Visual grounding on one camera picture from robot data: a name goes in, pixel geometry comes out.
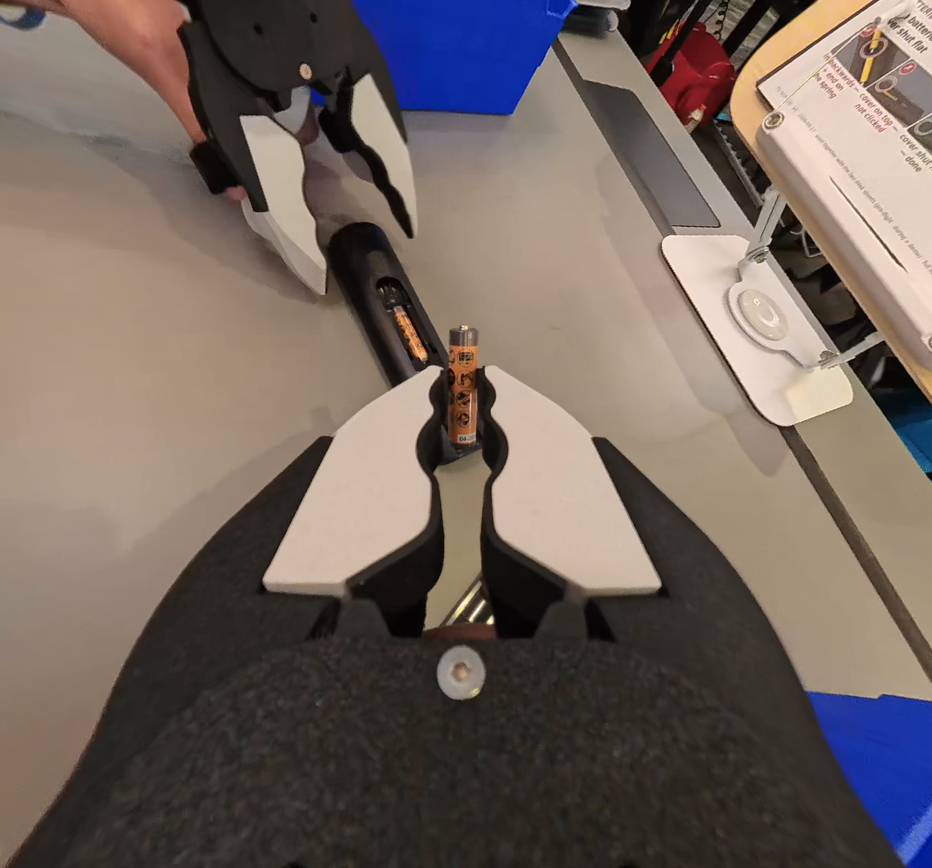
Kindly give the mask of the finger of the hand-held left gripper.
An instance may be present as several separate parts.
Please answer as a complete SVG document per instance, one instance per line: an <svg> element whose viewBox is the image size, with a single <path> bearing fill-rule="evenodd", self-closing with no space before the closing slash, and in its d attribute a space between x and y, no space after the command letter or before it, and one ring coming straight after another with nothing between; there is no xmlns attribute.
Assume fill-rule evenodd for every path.
<svg viewBox="0 0 932 868"><path fill-rule="evenodd" d="M342 77L324 96L320 128L332 146L358 156L404 234L418 230L416 183L402 111L390 74L368 71Z"/></svg>
<svg viewBox="0 0 932 868"><path fill-rule="evenodd" d="M291 96L291 105L272 117L239 119L266 204L257 210L244 202L242 212L291 273L314 295L324 296L328 265L307 204L305 146L300 139L305 124L316 123L316 115L307 87L294 89Z"/></svg>

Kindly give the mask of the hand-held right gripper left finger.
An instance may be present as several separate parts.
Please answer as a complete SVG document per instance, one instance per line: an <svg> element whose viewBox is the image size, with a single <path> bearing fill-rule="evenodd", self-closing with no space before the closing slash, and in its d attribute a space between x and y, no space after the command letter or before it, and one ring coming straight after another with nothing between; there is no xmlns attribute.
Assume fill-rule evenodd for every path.
<svg viewBox="0 0 932 868"><path fill-rule="evenodd" d="M444 568L435 476L444 457L447 372L430 365L321 442L309 481L262 578L271 594L375 605L390 633L418 639Z"/></svg>

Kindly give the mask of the white instruction board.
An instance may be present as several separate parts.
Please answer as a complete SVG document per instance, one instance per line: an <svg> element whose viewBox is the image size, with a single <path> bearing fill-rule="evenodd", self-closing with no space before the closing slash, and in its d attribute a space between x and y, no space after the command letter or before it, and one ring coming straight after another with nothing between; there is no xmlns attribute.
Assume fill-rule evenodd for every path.
<svg viewBox="0 0 932 868"><path fill-rule="evenodd" d="M881 172L847 146L836 152L786 105L772 108L758 140L930 366L931 163L926 178Z"/></svg>

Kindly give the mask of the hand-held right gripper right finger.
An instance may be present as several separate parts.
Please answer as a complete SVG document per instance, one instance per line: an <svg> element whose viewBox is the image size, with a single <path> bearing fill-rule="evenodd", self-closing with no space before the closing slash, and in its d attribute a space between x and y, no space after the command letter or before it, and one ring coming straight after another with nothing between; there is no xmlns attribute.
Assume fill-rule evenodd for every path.
<svg viewBox="0 0 932 868"><path fill-rule="evenodd" d="M497 366L480 373L482 577L502 638L530 638L552 606L662 588L607 465L611 444Z"/></svg>

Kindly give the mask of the red container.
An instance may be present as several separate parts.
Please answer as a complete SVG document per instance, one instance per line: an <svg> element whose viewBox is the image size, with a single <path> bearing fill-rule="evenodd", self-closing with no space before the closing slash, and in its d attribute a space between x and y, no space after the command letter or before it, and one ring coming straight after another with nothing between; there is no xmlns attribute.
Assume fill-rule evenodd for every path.
<svg viewBox="0 0 932 868"><path fill-rule="evenodd" d="M698 23L673 59L661 94L689 132L707 126L728 103L737 73L716 35Z"/></svg>

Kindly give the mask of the white instruction sheet stand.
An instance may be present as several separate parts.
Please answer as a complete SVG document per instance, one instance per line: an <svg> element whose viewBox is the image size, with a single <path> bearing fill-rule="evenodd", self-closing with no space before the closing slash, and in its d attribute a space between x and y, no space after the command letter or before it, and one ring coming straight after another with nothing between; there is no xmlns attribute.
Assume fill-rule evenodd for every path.
<svg viewBox="0 0 932 868"><path fill-rule="evenodd" d="M766 40L752 54L739 75L732 93L732 120L741 140L763 172L786 196L788 206L814 237L816 244L840 274L853 298L881 332L888 347L901 361L915 385L930 399L930 366L907 344L900 334L899 325L895 324L892 315L873 294L867 276L858 271L854 262L845 256L842 247L832 239L826 225L816 217L815 212L805 206L801 190L791 182L788 170L776 163L758 140L761 124L771 110L771 106L758 91L758 83L873 1L814 0L805 11Z"/></svg>

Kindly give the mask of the blue plastic crate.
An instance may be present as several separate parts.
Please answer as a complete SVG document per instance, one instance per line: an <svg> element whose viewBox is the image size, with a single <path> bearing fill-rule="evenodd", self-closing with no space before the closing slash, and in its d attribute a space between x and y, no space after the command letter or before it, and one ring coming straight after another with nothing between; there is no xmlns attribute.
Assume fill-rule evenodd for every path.
<svg viewBox="0 0 932 868"><path fill-rule="evenodd" d="M886 375L869 392L927 478L931 478L931 404L908 376Z"/></svg>

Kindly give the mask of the orange battery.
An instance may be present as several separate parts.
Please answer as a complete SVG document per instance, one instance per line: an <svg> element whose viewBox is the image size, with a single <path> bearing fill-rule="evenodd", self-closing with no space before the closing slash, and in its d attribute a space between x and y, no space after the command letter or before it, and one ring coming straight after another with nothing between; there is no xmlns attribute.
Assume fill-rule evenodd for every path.
<svg viewBox="0 0 932 868"><path fill-rule="evenodd" d="M394 326L402 340L402 345L409 358L422 367L428 365L429 355L416 326L403 304L394 304L390 309Z"/></svg>
<svg viewBox="0 0 932 868"><path fill-rule="evenodd" d="M455 450L473 447L478 439L479 332L467 325L449 331L449 442Z"/></svg>

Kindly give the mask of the white metal stand bracket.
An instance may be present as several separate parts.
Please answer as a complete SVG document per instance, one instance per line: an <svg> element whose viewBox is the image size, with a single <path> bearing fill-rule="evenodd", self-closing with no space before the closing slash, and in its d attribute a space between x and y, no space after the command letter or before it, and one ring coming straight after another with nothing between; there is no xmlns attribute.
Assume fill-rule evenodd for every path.
<svg viewBox="0 0 932 868"><path fill-rule="evenodd" d="M763 197L754 239L736 266L737 282L727 293L732 317L764 350L786 355L804 371L839 367L884 343L884 337L874 332L847 351L837 351L808 322L796 291L784 285L770 264L770 245L785 208L786 198L770 186Z"/></svg>

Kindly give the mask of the black remote control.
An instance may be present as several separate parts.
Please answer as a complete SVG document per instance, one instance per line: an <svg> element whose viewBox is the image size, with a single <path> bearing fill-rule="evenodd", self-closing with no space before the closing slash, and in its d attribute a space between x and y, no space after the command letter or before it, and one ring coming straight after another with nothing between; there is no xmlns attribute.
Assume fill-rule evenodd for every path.
<svg viewBox="0 0 932 868"><path fill-rule="evenodd" d="M355 320L362 327L390 387L398 386L431 367L439 367L448 377L449 338L441 339L387 235L378 226L353 223L343 227L332 237L328 258L330 272ZM409 312L427 349L427 366L414 363L404 350L390 313L394 304L403 304ZM447 408L442 428L444 464L479 452L482 447L479 393L478 437L476 445L471 448L458 451L450 444L449 403Z"/></svg>

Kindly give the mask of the printed instruction sheet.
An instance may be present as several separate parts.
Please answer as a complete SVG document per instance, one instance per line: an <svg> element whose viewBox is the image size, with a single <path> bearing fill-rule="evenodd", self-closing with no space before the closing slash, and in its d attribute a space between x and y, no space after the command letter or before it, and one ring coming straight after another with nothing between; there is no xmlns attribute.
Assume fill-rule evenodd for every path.
<svg viewBox="0 0 932 868"><path fill-rule="evenodd" d="M833 149L930 176L931 0L873 0L758 81Z"/></svg>

